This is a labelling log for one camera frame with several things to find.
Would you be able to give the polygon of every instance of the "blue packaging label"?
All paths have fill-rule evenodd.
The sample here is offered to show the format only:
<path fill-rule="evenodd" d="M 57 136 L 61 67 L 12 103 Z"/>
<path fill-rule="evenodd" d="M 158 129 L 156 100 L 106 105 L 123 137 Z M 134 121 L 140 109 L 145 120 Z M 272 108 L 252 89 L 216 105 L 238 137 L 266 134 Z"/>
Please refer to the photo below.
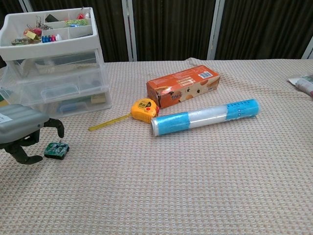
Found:
<path fill-rule="evenodd" d="M 253 117 L 259 113 L 259 104 L 255 99 L 227 104 L 226 120 Z"/>
<path fill-rule="evenodd" d="M 156 121 L 159 135 L 187 130 L 190 125 L 188 112 L 157 117 Z"/>

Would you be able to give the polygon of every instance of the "table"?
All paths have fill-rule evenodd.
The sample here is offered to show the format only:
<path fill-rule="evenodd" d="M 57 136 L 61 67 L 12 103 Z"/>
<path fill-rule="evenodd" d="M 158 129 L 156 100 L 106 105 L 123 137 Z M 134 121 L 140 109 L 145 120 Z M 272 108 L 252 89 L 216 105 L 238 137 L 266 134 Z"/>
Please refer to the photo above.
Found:
<path fill-rule="evenodd" d="M 216 91 L 160 115 L 255 98 L 255 118 L 154 137 L 119 117 L 146 96 L 146 81 L 197 65 L 221 75 Z M 113 107 L 61 119 L 63 161 L 21 165 L 0 152 L 1 234 L 311 234 L 313 101 L 287 77 L 313 60 L 118 62 L 107 65 Z M 43 128 L 43 153 L 58 141 Z"/>

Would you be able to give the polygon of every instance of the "orange cardboard box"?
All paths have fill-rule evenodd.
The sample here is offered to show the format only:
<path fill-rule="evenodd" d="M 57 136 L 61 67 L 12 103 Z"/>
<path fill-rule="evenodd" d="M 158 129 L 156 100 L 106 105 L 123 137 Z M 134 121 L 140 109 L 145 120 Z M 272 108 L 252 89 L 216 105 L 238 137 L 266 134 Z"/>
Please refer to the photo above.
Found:
<path fill-rule="evenodd" d="M 216 90 L 220 75 L 200 65 L 147 82 L 148 97 L 161 108 Z"/>

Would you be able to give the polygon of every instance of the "black curtain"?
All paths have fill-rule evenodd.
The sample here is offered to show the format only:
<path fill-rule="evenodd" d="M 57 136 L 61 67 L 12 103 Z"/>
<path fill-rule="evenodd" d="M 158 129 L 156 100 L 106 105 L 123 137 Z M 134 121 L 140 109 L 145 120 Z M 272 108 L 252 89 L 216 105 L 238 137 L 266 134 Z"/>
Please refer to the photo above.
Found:
<path fill-rule="evenodd" d="M 4 23 L 7 14 L 23 12 L 18 0 L 0 0 L 0 28 Z M 0 57 L 0 68 L 6 66 L 6 63 Z"/>
<path fill-rule="evenodd" d="M 105 62 L 128 61 L 121 0 L 30 0 L 34 11 L 92 7 Z"/>
<path fill-rule="evenodd" d="M 301 59 L 313 0 L 226 0 L 215 59 Z"/>
<path fill-rule="evenodd" d="M 206 59 L 215 0 L 133 0 L 138 61 Z"/>

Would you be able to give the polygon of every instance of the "yellow tape measure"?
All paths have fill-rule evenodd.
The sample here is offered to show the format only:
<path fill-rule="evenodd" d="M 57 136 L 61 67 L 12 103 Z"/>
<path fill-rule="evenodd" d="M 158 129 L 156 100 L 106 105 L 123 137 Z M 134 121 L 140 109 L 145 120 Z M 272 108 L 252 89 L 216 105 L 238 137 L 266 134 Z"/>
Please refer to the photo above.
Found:
<path fill-rule="evenodd" d="M 116 123 L 118 121 L 124 120 L 130 116 L 133 116 L 134 119 L 144 121 L 146 123 L 150 123 L 151 119 L 156 117 L 159 112 L 159 107 L 156 105 L 156 103 L 148 98 L 140 99 L 135 102 L 135 104 L 131 108 L 131 113 L 126 114 L 122 117 L 103 122 L 96 126 L 91 126 L 88 128 L 89 131 L 95 131 L 100 128 L 109 126 L 113 123 Z"/>

